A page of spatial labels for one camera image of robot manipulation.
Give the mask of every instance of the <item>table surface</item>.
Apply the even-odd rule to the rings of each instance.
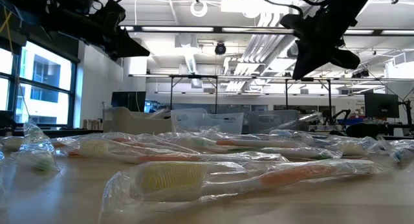
[[[58,159],[61,172],[39,174],[9,166],[14,174],[10,199],[0,223],[98,223],[106,182],[130,164],[98,159]],[[273,192],[190,203],[170,212],[138,214],[102,223],[414,223],[414,164],[392,173],[302,182]]]

